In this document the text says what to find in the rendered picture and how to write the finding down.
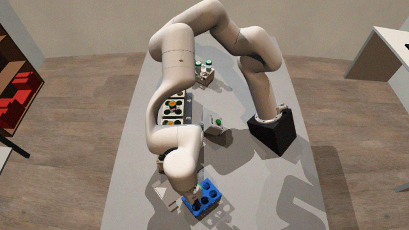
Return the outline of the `blue tube rack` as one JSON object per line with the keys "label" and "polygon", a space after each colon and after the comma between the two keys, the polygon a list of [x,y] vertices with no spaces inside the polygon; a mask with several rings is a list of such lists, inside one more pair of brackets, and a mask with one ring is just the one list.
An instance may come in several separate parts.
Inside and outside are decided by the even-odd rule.
{"label": "blue tube rack", "polygon": [[205,179],[200,184],[203,187],[202,190],[203,196],[202,198],[198,199],[202,205],[201,208],[200,207],[198,208],[196,204],[190,204],[186,202],[184,197],[181,198],[183,203],[190,210],[190,212],[193,213],[193,216],[195,216],[195,218],[197,218],[200,214],[207,210],[209,206],[213,205],[221,198],[220,192],[209,179]]}

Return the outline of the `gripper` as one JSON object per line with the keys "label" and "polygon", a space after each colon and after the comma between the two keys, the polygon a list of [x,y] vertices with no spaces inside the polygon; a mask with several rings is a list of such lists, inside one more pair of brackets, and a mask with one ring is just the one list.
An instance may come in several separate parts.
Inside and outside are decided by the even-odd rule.
{"label": "gripper", "polygon": [[201,203],[199,202],[198,199],[202,198],[203,194],[202,191],[199,187],[199,185],[197,184],[196,186],[196,191],[197,194],[193,195],[193,194],[183,194],[183,197],[190,203],[190,204],[196,204],[196,206],[199,208],[201,205]]}

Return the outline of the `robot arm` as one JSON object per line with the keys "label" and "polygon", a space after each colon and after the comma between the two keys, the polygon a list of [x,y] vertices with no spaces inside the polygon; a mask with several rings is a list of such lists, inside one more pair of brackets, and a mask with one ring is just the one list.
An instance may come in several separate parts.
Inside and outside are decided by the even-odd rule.
{"label": "robot arm", "polygon": [[196,83],[194,37],[208,30],[231,55],[238,56],[258,123],[273,123],[288,108],[287,104],[277,104],[267,74],[282,65],[279,49],[262,27],[239,29],[220,1],[201,1],[156,32],[148,50],[155,61],[162,62],[162,84],[146,110],[146,144],[151,153],[167,155],[163,169],[168,180],[158,180],[152,187],[171,213],[179,208],[175,200],[183,194],[197,194],[197,163],[204,133],[197,124],[158,125],[158,112],[168,98]]}

